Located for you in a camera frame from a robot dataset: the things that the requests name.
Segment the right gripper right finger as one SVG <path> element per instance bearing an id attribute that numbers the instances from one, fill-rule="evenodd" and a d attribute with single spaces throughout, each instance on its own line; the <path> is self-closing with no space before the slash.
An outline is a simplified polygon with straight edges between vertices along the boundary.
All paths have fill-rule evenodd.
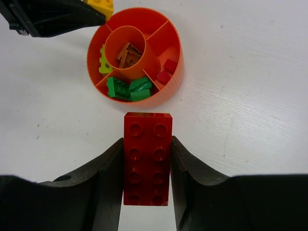
<path id="1" fill-rule="evenodd" d="M 179 231 L 305 231 L 306 174 L 229 177 L 173 138 L 171 183 Z"/>

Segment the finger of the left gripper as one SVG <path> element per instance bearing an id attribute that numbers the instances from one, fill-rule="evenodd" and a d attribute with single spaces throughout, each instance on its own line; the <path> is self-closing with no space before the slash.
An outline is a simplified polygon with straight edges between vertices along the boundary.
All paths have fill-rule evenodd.
<path id="1" fill-rule="evenodd" d="M 50 38 L 84 27 L 101 26 L 106 16 L 82 0 L 1 0 L 10 30 Z"/>

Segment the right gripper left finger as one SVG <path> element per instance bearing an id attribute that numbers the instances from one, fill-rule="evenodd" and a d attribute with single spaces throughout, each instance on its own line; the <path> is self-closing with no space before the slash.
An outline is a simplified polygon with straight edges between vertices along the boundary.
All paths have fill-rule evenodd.
<path id="1" fill-rule="evenodd" d="M 116 231 L 124 187 L 124 145 L 53 181 L 0 178 L 3 231 Z"/>

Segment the red yellow striped lego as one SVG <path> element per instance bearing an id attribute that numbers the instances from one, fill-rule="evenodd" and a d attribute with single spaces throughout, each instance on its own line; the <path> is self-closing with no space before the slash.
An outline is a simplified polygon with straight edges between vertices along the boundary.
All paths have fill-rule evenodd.
<path id="1" fill-rule="evenodd" d="M 113 0 L 83 0 L 83 2 L 104 14 L 106 21 L 109 21 L 114 13 Z"/>

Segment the lime green large lego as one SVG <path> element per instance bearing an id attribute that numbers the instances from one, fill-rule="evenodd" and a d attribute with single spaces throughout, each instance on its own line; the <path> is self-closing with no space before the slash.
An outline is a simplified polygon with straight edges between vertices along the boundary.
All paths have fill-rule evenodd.
<path id="1" fill-rule="evenodd" d="M 99 58 L 100 67 L 99 72 L 102 75 L 107 75 L 112 72 L 113 67 L 108 63 L 105 55 L 105 45 L 103 44 L 100 49 L 101 57 Z"/>

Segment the dark red long lego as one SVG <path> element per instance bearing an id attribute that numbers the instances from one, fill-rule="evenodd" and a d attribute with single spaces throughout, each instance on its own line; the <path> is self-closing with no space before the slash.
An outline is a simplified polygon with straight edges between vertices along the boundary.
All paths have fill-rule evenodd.
<path id="1" fill-rule="evenodd" d="M 168 205 L 172 124 L 170 114 L 124 116 L 125 205 Z"/>

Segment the brown lego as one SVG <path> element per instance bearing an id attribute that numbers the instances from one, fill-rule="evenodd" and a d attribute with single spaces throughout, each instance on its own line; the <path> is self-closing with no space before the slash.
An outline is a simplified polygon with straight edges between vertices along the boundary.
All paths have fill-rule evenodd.
<path id="1" fill-rule="evenodd" d="M 134 66 L 141 57 L 142 53 L 131 43 L 127 42 L 116 59 L 119 61 L 119 68 L 125 69 Z"/>

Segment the dark green long lego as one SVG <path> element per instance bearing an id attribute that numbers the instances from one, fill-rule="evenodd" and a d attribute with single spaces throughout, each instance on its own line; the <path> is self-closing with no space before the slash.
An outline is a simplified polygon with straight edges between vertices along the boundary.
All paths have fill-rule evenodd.
<path id="1" fill-rule="evenodd" d="M 106 85 L 108 87 L 108 96 L 126 101 L 131 101 L 129 85 L 115 77 L 109 77 Z"/>

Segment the dark green lego block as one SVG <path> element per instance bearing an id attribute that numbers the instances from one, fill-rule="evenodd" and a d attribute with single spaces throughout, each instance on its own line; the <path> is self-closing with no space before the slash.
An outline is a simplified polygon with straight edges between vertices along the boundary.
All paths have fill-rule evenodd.
<path id="1" fill-rule="evenodd" d="M 130 98 L 133 102 L 142 101 L 151 97 L 151 92 L 149 89 L 132 91 L 130 93 Z"/>

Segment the small green curved lego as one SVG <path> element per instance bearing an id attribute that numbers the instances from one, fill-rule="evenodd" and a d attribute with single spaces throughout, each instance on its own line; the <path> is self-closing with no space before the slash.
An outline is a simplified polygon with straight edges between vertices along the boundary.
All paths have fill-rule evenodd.
<path id="1" fill-rule="evenodd" d="M 136 80 L 131 81 L 129 85 L 129 91 L 140 91 L 147 90 L 152 87 L 152 82 L 148 77 L 142 77 Z"/>

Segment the red curved lego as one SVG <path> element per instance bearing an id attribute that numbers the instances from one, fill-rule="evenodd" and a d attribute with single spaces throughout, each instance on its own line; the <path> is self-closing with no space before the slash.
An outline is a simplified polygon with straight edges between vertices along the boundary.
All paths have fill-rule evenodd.
<path id="1" fill-rule="evenodd" d="M 159 83 L 166 85 L 171 79 L 171 74 L 167 70 L 163 70 L 156 77 Z"/>

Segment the small red square lego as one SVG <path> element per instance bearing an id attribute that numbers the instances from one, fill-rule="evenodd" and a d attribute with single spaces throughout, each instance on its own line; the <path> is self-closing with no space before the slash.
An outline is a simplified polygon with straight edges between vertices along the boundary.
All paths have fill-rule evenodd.
<path id="1" fill-rule="evenodd" d="M 178 66 L 178 63 L 169 58 L 164 63 L 164 69 L 170 74 L 175 73 L 177 66 Z"/>

